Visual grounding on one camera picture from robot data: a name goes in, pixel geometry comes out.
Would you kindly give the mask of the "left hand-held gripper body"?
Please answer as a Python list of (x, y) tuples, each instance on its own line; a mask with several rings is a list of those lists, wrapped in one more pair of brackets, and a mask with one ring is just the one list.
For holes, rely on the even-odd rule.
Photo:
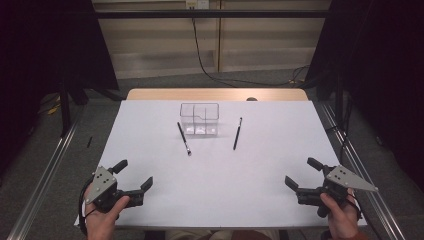
[(86, 204), (93, 203), (103, 213), (109, 212), (122, 196), (128, 196), (130, 198), (126, 208), (142, 206), (144, 192), (140, 188), (131, 191), (119, 190), (117, 188), (118, 182), (115, 174), (111, 174), (108, 169), (103, 166), (97, 168), (93, 176), (90, 191), (85, 197), (84, 202)]

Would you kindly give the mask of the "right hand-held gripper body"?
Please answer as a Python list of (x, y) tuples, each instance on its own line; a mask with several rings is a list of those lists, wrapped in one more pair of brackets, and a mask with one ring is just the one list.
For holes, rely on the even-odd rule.
[(322, 193), (329, 195), (341, 206), (343, 204), (352, 205), (352, 202), (347, 199), (349, 188), (370, 192), (379, 191), (375, 185), (367, 182), (342, 165), (334, 167), (313, 165), (313, 168), (323, 173), (323, 184), (315, 189), (300, 188), (298, 184), (295, 184), (295, 194), (299, 204), (317, 206), (317, 214), (321, 218), (325, 218), (330, 213), (330, 209), (320, 198)]

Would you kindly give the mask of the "black brush with silver ferrule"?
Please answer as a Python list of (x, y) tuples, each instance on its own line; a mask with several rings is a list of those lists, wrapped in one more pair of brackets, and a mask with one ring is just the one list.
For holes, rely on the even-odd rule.
[(182, 129), (182, 126), (181, 126), (180, 122), (177, 122), (177, 126), (178, 126), (178, 129), (179, 129), (180, 135), (182, 137), (183, 143), (185, 145), (187, 154), (188, 154), (188, 156), (191, 156), (192, 155), (192, 151), (191, 151), (191, 149), (190, 149), (190, 147), (189, 147), (189, 145), (187, 143), (187, 140), (186, 140), (186, 137), (184, 135), (184, 132), (183, 132), (183, 129)]

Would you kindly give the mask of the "thin black makeup brush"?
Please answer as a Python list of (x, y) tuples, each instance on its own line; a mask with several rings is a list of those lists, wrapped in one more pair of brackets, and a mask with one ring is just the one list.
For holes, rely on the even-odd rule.
[(237, 131), (236, 131), (234, 143), (233, 143), (233, 150), (236, 150), (236, 148), (237, 148), (238, 139), (239, 139), (239, 135), (240, 135), (240, 130), (241, 130), (241, 126), (242, 126), (242, 121), (243, 121), (243, 118), (240, 117), (239, 118), (239, 123), (238, 123), (238, 126), (237, 126)]

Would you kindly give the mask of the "clear plastic organizer box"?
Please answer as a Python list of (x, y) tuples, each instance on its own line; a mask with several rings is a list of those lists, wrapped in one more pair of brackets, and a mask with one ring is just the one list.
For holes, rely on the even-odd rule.
[(187, 135), (216, 135), (218, 133), (218, 103), (182, 103), (180, 120)]

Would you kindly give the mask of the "person's right hand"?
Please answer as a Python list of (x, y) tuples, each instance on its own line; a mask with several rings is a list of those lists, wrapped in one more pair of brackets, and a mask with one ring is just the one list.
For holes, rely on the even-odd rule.
[(360, 232), (358, 228), (358, 212), (352, 189), (348, 189), (347, 200), (349, 203), (341, 206), (326, 193), (322, 193), (320, 198), (330, 210), (328, 214), (329, 229), (322, 234), (321, 240), (328, 240), (331, 237), (352, 237), (357, 232)]

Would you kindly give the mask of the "person's left hand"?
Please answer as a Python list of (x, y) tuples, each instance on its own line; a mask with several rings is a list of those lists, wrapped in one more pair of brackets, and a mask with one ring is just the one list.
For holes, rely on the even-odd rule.
[(113, 240), (115, 222), (129, 201), (128, 196), (121, 197), (107, 213), (99, 212), (93, 203), (85, 205), (87, 240)]

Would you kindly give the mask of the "white table cover sheet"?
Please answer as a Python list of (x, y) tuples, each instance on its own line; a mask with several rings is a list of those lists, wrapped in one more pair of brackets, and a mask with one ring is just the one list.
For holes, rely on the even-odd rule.
[[(178, 101), (122, 102), (100, 163), (126, 159), (116, 178), (124, 191), (153, 177), (142, 206), (124, 210), (120, 227), (300, 228), (326, 220), (298, 203), (284, 179), (304, 188), (323, 182), (307, 164), (338, 160), (310, 101), (222, 101), (215, 136), (186, 136), (177, 127)], [(242, 117), (236, 150), (233, 143)]]

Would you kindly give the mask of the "black curtain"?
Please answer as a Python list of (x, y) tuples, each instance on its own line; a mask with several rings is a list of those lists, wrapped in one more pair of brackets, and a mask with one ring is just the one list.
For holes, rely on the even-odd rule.
[(424, 0), (331, 0), (306, 83), (338, 83), (424, 191)]
[(118, 88), (92, 0), (0, 0), (0, 175), (62, 87)]

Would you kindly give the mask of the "aluminium floor rail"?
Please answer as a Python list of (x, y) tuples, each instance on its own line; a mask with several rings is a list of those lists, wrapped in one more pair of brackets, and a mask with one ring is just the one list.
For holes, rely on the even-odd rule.
[(52, 183), (52, 179), (56, 174), (57, 169), (61, 164), (70, 143), (72, 142), (77, 125), (79, 124), (85, 110), (86, 106), (77, 106), (75, 112), (70, 115), (70, 122), (64, 123), (65, 129), (59, 138), (57, 146), (52, 156), (50, 157), (41, 178), (33, 188), (29, 200), (25, 204), (13, 228), (11, 229), (7, 240), (25, 240), (27, 237), (29, 229), (31, 228), (34, 219), (45, 199), (46, 193)]
[[(339, 118), (337, 111), (328, 102), (319, 102), (316, 108), (339, 162), (366, 181), (374, 184), (375, 181), (349, 139), (343, 117)], [(405, 234), (381, 192), (356, 190), (355, 195), (364, 219), (378, 240), (406, 240)]]

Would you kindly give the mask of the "black metal stand post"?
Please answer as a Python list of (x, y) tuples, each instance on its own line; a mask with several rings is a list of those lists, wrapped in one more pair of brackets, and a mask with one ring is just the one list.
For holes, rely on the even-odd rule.
[(66, 82), (64, 80), (60, 83), (60, 104), (61, 104), (61, 114), (62, 114), (62, 134), (64, 137), (70, 127), (71, 127), (71, 116), (70, 116), (70, 108), (69, 108), (69, 96), (66, 87)]
[(335, 117), (337, 126), (341, 126), (343, 122), (343, 80), (341, 71), (337, 71), (337, 86), (335, 91)]

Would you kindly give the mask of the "black horizontal frame bar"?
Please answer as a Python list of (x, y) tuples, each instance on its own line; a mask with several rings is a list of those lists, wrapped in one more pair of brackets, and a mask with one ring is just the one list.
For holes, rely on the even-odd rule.
[(100, 19), (139, 18), (326, 18), (326, 10), (149, 10), (97, 11)]

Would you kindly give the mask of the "white wall outlet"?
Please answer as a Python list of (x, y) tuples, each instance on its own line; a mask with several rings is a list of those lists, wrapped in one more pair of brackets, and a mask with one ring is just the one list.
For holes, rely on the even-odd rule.
[(208, 10), (209, 0), (185, 0), (186, 8), (189, 10)]

